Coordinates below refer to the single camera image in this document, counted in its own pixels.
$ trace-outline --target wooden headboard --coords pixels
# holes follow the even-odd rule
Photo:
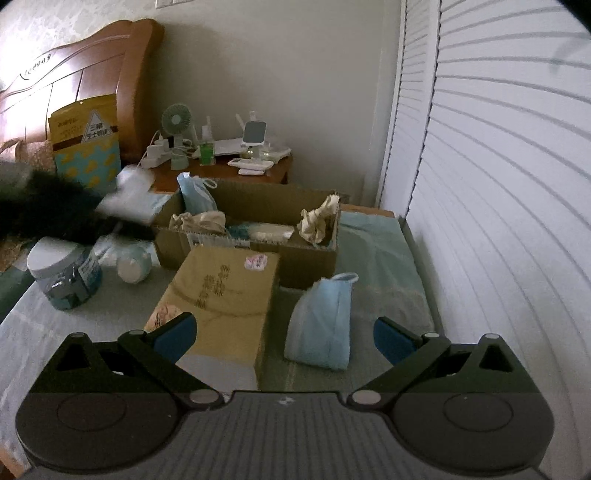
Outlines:
[[[152,19],[120,20],[84,40],[45,52],[0,92],[0,142],[44,141],[50,137],[47,118],[54,111],[116,93],[121,160],[137,163],[158,129],[147,98],[146,69],[163,34]]]

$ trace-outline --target smartphone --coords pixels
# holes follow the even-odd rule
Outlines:
[[[247,147],[262,145],[265,142],[266,132],[266,122],[246,122],[246,125],[244,126],[244,135],[242,136],[242,143]]]

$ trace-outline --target face mask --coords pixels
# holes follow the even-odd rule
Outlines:
[[[284,355],[332,370],[349,365],[351,290],[355,273],[322,278],[302,295],[291,314]]]
[[[177,177],[178,186],[181,188],[186,211],[191,215],[217,210],[216,201],[207,188],[217,188],[214,180],[190,177],[189,172],[182,172]]]

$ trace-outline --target closet door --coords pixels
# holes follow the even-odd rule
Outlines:
[[[388,145],[378,204],[408,209],[433,94],[439,2],[402,0],[401,39]]]
[[[442,0],[406,218],[449,338],[507,340],[554,413],[542,470],[580,478],[591,469],[591,36],[557,0]]]

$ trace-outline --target triangle logo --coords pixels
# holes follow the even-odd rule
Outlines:
[[[107,135],[112,134],[113,131],[111,130],[111,126],[108,123],[103,122],[99,112],[93,110],[90,113],[90,120],[86,124],[81,143],[91,142],[93,140],[97,140],[98,138],[106,137]]]

